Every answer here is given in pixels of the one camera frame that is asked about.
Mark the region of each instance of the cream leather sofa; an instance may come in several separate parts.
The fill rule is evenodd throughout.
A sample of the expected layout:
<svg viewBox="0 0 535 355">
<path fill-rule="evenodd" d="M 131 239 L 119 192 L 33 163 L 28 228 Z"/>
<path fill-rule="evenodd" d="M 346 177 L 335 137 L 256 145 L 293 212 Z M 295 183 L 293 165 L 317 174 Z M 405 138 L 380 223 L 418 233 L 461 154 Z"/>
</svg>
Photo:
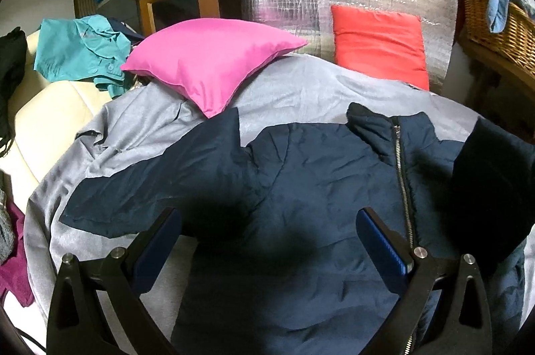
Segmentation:
<svg viewBox="0 0 535 355">
<path fill-rule="evenodd" d="M 0 158 L 8 195 L 24 213 L 31 193 L 77 131 L 110 101 L 108 92 L 98 91 L 92 82 L 50 83 L 34 71 L 38 37 L 38 31 L 27 37 L 25 76 L 9 102 L 15 140 L 9 153 Z M 8 293 L 4 309 L 16 327 L 45 344 L 45 322 L 35 304 L 22 308 Z"/>
</svg>

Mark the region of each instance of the metal zipper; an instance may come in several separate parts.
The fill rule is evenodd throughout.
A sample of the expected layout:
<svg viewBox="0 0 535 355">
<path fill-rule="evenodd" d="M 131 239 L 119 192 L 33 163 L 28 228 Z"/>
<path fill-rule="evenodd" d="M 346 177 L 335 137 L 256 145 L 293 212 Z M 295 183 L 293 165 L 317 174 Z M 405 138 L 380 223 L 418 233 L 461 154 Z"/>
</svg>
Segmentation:
<svg viewBox="0 0 535 355">
<path fill-rule="evenodd" d="M 396 144 L 395 144 L 395 153 L 396 153 L 396 169 L 398 171 L 398 180 L 401 187 L 401 196 L 403 198 L 403 210 L 405 211 L 405 225 L 407 228 L 407 236 L 409 238 L 410 248 L 414 248 L 414 230 L 413 224 L 410 220 L 410 207 L 409 207 L 409 194 L 407 192 L 407 186 L 405 184 L 405 179 L 403 178 L 403 171 L 401 169 L 401 126 L 395 125 L 394 131 L 396 134 Z M 405 346 L 405 355 L 408 355 L 413 346 L 413 336 L 410 336 L 407 340 L 407 345 Z"/>
</svg>

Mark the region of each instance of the gray garment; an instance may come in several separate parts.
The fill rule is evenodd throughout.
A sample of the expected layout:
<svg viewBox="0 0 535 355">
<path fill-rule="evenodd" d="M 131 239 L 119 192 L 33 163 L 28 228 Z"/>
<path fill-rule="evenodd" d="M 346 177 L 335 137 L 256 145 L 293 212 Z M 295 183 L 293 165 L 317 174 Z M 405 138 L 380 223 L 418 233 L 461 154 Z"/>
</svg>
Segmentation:
<svg viewBox="0 0 535 355">
<path fill-rule="evenodd" d="M 15 233 L 6 207 L 4 173 L 0 170 L 0 266 L 9 258 L 15 248 Z"/>
<path fill-rule="evenodd" d="M 350 102 L 387 116 L 425 112 L 439 139 L 466 140 L 477 114 L 454 101 L 401 82 L 374 79 L 309 55 L 286 55 L 241 85 L 232 106 L 239 108 L 242 145 L 267 126 L 346 123 Z M 45 317 L 56 271 L 66 252 L 80 260 L 106 256 L 134 236 L 115 239 L 61 224 L 58 219 L 76 186 L 88 177 L 110 177 L 155 157 L 205 119 L 198 108 L 153 81 L 106 104 L 48 172 L 28 201 L 24 236 L 31 288 Z M 141 299 L 169 338 L 187 284 L 195 240 L 181 236 L 154 288 Z M 109 301 L 103 309 L 117 341 L 133 353 Z"/>
</svg>

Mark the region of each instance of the teal garment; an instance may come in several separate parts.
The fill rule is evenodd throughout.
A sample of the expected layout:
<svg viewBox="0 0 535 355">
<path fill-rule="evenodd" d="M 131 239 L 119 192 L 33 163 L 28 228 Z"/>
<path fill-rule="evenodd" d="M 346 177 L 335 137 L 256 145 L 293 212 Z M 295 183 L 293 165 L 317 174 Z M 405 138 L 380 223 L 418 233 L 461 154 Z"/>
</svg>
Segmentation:
<svg viewBox="0 0 535 355">
<path fill-rule="evenodd" d="M 34 70 L 50 82 L 92 79 L 111 98 L 133 83 L 121 70 L 130 54 L 130 41 L 115 32 L 100 15 L 74 20 L 46 18 L 41 24 Z"/>
</svg>

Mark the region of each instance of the basket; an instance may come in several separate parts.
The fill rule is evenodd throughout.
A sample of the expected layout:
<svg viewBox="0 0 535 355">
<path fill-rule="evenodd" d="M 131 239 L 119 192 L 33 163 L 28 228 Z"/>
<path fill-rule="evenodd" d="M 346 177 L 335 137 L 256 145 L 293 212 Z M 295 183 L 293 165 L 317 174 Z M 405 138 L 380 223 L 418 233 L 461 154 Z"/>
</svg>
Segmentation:
<svg viewBox="0 0 535 355">
<path fill-rule="evenodd" d="M 509 3 L 505 29 L 490 33 L 488 3 L 489 0 L 464 0 L 468 38 L 506 57 L 535 79 L 535 23 L 521 8 Z"/>
</svg>

